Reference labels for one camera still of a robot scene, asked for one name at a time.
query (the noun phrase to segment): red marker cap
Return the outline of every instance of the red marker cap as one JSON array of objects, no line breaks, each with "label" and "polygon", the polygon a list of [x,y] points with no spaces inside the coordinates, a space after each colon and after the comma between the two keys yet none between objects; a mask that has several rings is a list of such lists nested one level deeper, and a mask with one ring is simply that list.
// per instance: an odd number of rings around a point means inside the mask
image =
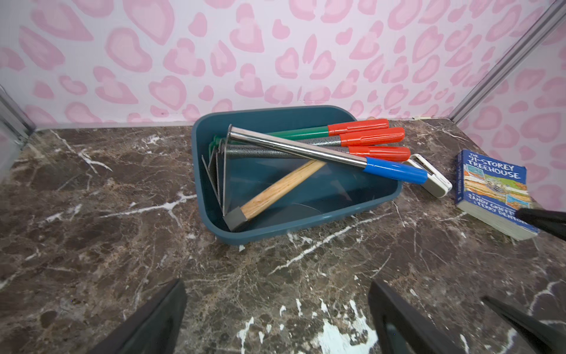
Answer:
[{"label": "red marker cap", "polygon": [[349,146],[348,150],[352,155],[394,162],[407,161],[411,157],[411,150],[403,146]]},{"label": "red marker cap", "polygon": [[340,134],[342,146],[367,146],[398,143],[405,137],[403,128],[386,128]]},{"label": "red marker cap", "polygon": [[385,129],[389,128],[389,121],[386,119],[369,120],[369,121],[356,121],[331,124],[328,126],[328,136],[351,133],[353,131]]}]

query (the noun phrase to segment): wooden hammer handle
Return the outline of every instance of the wooden hammer handle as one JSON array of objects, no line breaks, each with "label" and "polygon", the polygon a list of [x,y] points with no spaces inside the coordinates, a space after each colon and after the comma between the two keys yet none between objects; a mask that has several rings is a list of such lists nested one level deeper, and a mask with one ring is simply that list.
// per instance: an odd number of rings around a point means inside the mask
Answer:
[{"label": "wooden hammer handle", "polygon": [[253,219],[262,211],[269,208],[273,203],[281,199],[285,194],[301,184],[304,180],[312,176],[324,165],[326,165],[326,162],[310,160],[289,173],[287,176],[267,187],[263,192],[244,204],[241,207],[242,213],[246,216],[247,220]]}]

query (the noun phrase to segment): book spine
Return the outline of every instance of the book spine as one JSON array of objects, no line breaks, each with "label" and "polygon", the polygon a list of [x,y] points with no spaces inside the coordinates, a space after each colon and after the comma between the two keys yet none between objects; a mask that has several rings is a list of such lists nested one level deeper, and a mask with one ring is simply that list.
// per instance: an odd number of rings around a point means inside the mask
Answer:
[{"label": "book spine", "polygon": [[464,200],[464,150],[458,154],[458,162],[456,166],[456,204]]}]

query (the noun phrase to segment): marble countertop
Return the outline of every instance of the marble countertop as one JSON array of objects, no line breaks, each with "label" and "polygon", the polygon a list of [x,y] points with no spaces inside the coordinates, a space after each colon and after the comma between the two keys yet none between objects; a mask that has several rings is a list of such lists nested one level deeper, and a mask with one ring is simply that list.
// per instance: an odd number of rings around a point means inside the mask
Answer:
[{"label": "marble countertop", "polygon": [[[396,121],[454,181],[448,120]],[[470,353],[528,353],[479,298],[566,320],[565,243],[512,242],[418,185],[344,220],[245,245],[200,220],[190,127],[42,131],[0,185],[0,352],[84,353],[172,278],[179,353],[378,353],[370,281]]]}]

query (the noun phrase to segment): book cover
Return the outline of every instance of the book cover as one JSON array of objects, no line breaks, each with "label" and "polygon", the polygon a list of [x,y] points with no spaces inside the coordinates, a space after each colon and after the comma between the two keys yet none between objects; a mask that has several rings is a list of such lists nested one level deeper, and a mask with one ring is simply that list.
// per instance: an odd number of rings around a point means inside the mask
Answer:
[{"label": "book cover", "polygon": [[462,150],[458,154],[456,203],[467,201],[497,216],[538,232],[534,226],[516,218],[515,211],[530,208],[525,167]]}]

